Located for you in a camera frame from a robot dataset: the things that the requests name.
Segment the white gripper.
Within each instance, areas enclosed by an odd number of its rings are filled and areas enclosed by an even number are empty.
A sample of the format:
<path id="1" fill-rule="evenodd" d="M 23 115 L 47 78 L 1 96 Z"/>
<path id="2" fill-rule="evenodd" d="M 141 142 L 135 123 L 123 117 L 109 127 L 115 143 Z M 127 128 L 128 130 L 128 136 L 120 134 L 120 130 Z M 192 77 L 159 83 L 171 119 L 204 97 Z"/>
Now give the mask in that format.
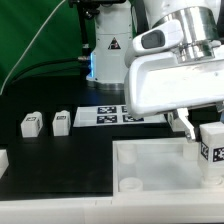
<path id="1" fill-rule="evenodd" d="M 131 41 L 125 55 L 125 102 L 135 118 L 178 109 L 177 119 L 187 141 L 195 142 L 188 109 L 224 100 L 224 46 L 211 41 L 210 58 L 182 62 L 179 48 L 183 40 L 181 23 L 174 19 Z"/>

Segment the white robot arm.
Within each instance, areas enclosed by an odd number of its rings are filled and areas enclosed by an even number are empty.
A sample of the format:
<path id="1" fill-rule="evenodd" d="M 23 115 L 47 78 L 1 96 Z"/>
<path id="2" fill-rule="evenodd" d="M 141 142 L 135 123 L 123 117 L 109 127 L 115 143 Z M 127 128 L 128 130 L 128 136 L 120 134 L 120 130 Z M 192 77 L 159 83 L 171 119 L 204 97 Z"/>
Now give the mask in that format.
<path id="1" fill-rule="evenodd" d="M 122 89 L 141 119 L 170 114 L 196 139 L 190 109 L 224 101 L 224 0 L 69 0 L 95 20 L 89 85 Z"/>

